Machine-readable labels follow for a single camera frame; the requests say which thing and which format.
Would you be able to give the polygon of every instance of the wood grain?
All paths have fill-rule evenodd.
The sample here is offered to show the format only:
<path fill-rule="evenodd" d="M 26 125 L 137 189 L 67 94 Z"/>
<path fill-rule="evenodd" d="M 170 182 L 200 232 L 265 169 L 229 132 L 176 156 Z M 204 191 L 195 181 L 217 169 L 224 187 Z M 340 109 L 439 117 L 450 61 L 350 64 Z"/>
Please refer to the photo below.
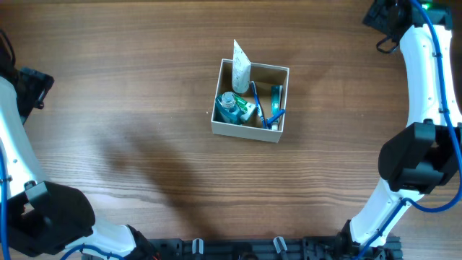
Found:
<path fill-rule="evenodd" d="M 460 86 L 462 6 L 452 5 Z M 369 6 L 4 4 L 0 26 L 18 66 L 56 80 L 25 124 L 39 161 L 53 181 L 81 189 L 97 215 L 148 238 L 296 238 L 335 235 L 361 210 L 381 146 L 406 125 L 404 60 L 375 50 L 382 35 L 361 23 Z M 251 61 L 290 68 L 278 144 L 212 134 L 219 65 L 233 39 Z M 450 200 L 458 181 L 423 205 Z M 409 210 L 393 230 L 406 259 L 458 259 L 461 214 Z"/>

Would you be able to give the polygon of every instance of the teal tube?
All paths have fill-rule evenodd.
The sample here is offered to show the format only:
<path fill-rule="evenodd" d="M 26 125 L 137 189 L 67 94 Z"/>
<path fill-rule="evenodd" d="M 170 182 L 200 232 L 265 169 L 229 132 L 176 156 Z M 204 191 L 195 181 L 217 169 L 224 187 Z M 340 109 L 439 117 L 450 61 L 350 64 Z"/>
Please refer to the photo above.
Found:
<path fill-rule="evenodd" d="M 281 95 L 282 95 L 282 86 L 273 86 L 271 87 L 271 114 L 275 116 L 281 106 Z M 277 131 L 279 128 L 279 119 L 275 120 L 271 125 L 271 130 Z"/>

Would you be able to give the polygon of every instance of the blue hose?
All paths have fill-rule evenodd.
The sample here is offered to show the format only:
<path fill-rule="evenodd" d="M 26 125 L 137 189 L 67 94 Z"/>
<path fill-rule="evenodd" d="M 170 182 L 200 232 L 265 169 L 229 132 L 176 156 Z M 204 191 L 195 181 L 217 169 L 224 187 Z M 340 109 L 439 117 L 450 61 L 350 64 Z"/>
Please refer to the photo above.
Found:
<path fill-rule="evenodd" d="M 1 184 L 1 249 L 3 251 L 3 258 L 11 260 L 8 248 L 8 181 L 6 180 L 6 165 L 3 157 L 3 152 L 0 150 L 0 179 L 3 180 Z"/>
<path fill-rule="evenodd" d="M 451 142 L 453 143 L 453 149 L 457 157 L 457 163 L 459 167 L 459 177 L 460 177 L 459 189 L 457 190 L 457 194 L 454 196 L 453 199 L 450 200 L 450 202 L 448 202 L 445 205 L 442 205 L 441 207 L 437 207 L 437 208 L 423 207 L 409 198 L 402 199 L 399 205 L 393 211 L 393 213 L 391 213 L 390 217 L 387 219 L 385 224 L 383 224 L 382 228 L 379 229 L 379 231 L 373 237 L 371 237 L 371 239 L 369 239 L 369 241 L 365 244 L 365 246 L 362 248 L 360 253 L 357 256 L 355 256 L 353 260 L 359 260 L 365 255 L 370 245 L 372 245 L 372 243 L 376 241 L 383 234 L 383 231 L 385 231 L 385 229 L 390 225 L 391 221 L 395 218 L 395 216 L 398 214 L 401 208 L 404 205 L 406 205 L 407 202 L 409 202 L 410 204 L 412 204 L 412 206 L 416 207 L 418 210 L 421 210 L 423 212 L 438 213 L 438 212 L 444 212 L 445 210 L 448 210 L 451 207 L 454 207 L 462 199 L 462 154 L 461 154 L 460 144 L 458 143 L 458 140 L 457 140 L 456 131 L 454 131 L 454 127 L 453 127 L 452 122 L 450 121 L 450 116 L 449 116 L 448 99 L 446 97 L 446 86 L 445 86 L 445 77 L 444 77 L 444 72 L 443 72 L 443 58 L 441 54 L 440 41 L 438 40 L 438 36 L 436 34 L 432 21 L 428 17 L 425 10 L 422 8 L 422 4 L 420 4 L 417 0 L 409 0 L 409 1 L 414 7 L 417 8 L 417 10 L 419 10 L 419 13 L 422 15 L 425 22 L 428 24 L 428 28 L 430 29 L 430 33 L 432 35 L 433 44 L 435 45 L 435 53 L 436 53 L 437 68 L 438 68 L 438 78 L 440 81 L 441 103 L 443 107 L 443 115 L 444 115 L 446 124 L 448 125 L 450 139 L 451 139 Z"/>
<path fill-rule="evenodd" d="M 103 250 L 99 249 L 99 248 L 96 247 L 96 246 L 84 245 L 84 244 L 75 246 L 75 247 L 73 247 L 71 250 L 67 251 L 67 252 L 63 255 L 63 257 L 61 257 L 61 260 L 66 260 L 66 259 L 67 259 L 70 255 L 72 255 L 72 253 L 74 253 L 75 251 L 80 251 L 80 250 L 84 250 L 84 249 L 93 250 L 93 251 L 99 253 L 99 254 L 102 255 L 102 256 L 113 257 L 113 258 L 116 258 L 116 259 L 119 259 L 119 260 L 125 260 L 122 256 L 119 256 L 118 254 L 104 252 Z"/>

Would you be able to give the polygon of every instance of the box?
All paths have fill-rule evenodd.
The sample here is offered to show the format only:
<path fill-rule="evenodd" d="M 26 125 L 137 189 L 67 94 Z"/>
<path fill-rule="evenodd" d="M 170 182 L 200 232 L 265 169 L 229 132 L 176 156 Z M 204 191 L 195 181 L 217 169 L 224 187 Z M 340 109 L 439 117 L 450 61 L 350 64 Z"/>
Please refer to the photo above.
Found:
<path fill-rule="evenodd" d="M 232 91 L 232 60 L 222 59 L 222 65 L 219 70 L 217 91 L 215 98 L 219 95 Z M 282 85 L 282 97 L 280 108 L 285 109 L 287 104 L 287 87 L 289 86 L 289 68 L 281 66 L 272 66 L 265 64 L 252 63 L 250 70 L 250 80 L 254 81 L 257 86 L 257 93 L 260 100 L 260 105 L 265 118 L 271 118 L 271 86 Z M 246 101 L 255 104 L 252 90 L 249 90 L 244 95 L 241 95 Z M 240 137 L 247 139 L 255 139 L 266 142 L 278 142 L 284 131 L 285 114 L 279 118 L 279 129 L 273 131 L 271 129 L 262 129 L 262 122 L 255 111 L 251 119 L 242 126 L 231 123 L 222 123 L 216 120 L 219 111 L 215 107 L 212 113 L 212 132 L 230 137 Z"/>

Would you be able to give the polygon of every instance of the wooden table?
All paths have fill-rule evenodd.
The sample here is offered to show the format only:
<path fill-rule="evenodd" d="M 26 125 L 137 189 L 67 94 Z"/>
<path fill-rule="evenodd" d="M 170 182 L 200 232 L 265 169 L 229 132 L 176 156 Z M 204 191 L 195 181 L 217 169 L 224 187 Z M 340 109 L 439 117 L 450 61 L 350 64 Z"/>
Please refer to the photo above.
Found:
<path fill-rule="evenodd" d="M 43 169 L 82 190 L 98 216 L 147 238 L 299 238 L 335 235 L 361 210 L 381 146 L 406 125 L 404 60 L 375 50 L 383 36 L 362 24 L 371 3 L 5 4 L 0 26 L 18 66 L 56 80 L 25 124 Z M 233 39 L 251 61 L 290 68 L 278 144 L 212 134 Z M 448 202 L 458 181 L 423 205 Z M 461 214 L 410 209 L 393 230 L 406 259 L 458 259 Z"/>

